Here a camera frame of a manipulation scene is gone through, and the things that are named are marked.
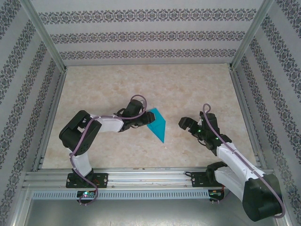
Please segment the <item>perforated metal strip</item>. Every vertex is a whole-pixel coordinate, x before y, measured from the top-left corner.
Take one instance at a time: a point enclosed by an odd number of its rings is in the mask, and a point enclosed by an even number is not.
[[[34,200],[74,200],[77,191],[35,191]],[[99,200],[208,199],[206,189],[162,191],[100,191]]]

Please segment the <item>cable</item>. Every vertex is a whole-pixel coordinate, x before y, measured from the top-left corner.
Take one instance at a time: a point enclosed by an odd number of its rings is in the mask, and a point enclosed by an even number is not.
[[[202,145],[202,146],[206,146],[205,144],[201,143],[201,141],[198,139],[198,142]]]
[[[191,172],[185,172],[185,175],[191,177]]]
[[[74,171],[75,171],[75,172],[76,172],[83,180],[85,180],[87,183],[89,183],[90,185],[92,185],[92,186],[95,188],[95,190],[96,190],[94,199],[92,199],[92,200],[91,200],[90,202],[88,202],[88,203],[84,203],[85,206],[90,205],[91,203],[93,203],[93,202],[97,199],[97,197],[98,197],[98,187],[97,187],[94,183],[92,183],[91,181],[89,181],[88,179],[86,179],[86,178],[85,178],[85,177],[84,177],[84,176],[76,169],[72,157],[73,157],[73,156],[76,154],[76,152],[78,151],[78,149],[79,149],[81,143],[83,142],[83,140],[84,140],[84,138],[85,138],[85,136],[86,136],[86,134],[87,134],[87,131],[88,131],[90,125],[92,124],[92,122],[93,122],[94,120],[99,119],[99,118],[109,118],[109,119],[114,118],[114,119],[126,119],[126,120],[130,120],[130,119],[136,119],[136,118],[139,118],[140,116],[142,116],[142,115],[145,113],[145,111],[146,111],[147,101],[146,101],[146,99],[145,99],[144,96],[139,95],[139,94],[136,94],[136,95],[132,96],[132,97],[131,97],[131,100],[133,100],[134,97],[141,97],[141,98],[144,100],[144,106],[143,106],[142,112],[141,112],[139,115],[134,116],[134,117],[118,117],[118,116],[115,116],[115,115],[102,115],[102,116],[96,116],[96,117],[92,118],[92,119],[88,122],[88,124],[87,124],[87,126],[86,126],[84,132],[82,133],[81,138],[80,138],[78,144],[76,145],[74,151],[73,151],[72,153],[69,154],[69,158],[70,158],[70,162],[71,162],[71,165],[72,165],[72,167],[73,167],[73,170],[74,170]],[[80,205],[83,204],[83,203],[81,202],[81,199],[82,199],[82,198],[83,198],[83,196],[81,196],[81,197],[79,198],[79,204],[80,204]]]
[[[210,124],[208,118],[207,118],[207,113],[210,112],[211,110],[211,106],[209,104],[204,104],[203,105],[203,112],[204,112],[204,117],[206,119],[206,122],[209,126],[209,128],[212,130],[212,132],[222,141],[222,143],[224,145],[226,145],[227,148],[229,148],[230,151],[232,151],[249,169],[252,173],[254,173],[264,184],[265,186],[273,193],[273,195],[276,197],[277,201],[279,202],[281,209],[282,209],[282,213],[280,215],[275,215],[274,218],[282,218],[285,215],[285,207],[284,204],[281,200],[281,198],[278,196],[278,194],[274,191],[274,189],[266,182],[265,179],[263,179],[259,173],[257,173],[245,160],[244,158],[241,157],[241,155],[239,153],[237,153],[233,148],[231,148],[222,138],[221,136],[214,130],[214,128],[212,127],[212,125]]]

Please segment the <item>decorative wall panel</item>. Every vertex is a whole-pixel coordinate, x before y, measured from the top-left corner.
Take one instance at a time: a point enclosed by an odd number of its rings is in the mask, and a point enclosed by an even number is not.
[[[301,225],[300,3],[277,0],[237,74],[262,152],[280,179],[293,225]]]
[[[230,63],[262,0],[32,1],[66,65]]]
[[[0,226],[32,169],[62,76],[20,3],[0,11]]]

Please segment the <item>mounting plate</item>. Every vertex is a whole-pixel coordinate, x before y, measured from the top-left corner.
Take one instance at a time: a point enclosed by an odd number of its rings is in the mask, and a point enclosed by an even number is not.
[[[108,175],[107,173],[94,173],[92,177],[92,182],[98,188],[106,188],[108,184]],[[93,188],[92,185],[78,180],[78,177],[74,173],[69,173],[66,182],[66,188]]]
[[[192,187],[222,187],[216,181],[209,181],[206,172],[191,172]]]

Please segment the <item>cyan plastic piece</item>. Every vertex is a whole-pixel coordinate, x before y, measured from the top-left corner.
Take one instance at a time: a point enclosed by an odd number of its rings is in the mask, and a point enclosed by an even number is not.
[[[162,117],[157,108],[150,109],[148,112],[154,113],[155,121],[148,124],[147,127],[164,143],[166,125],[165,119]]]

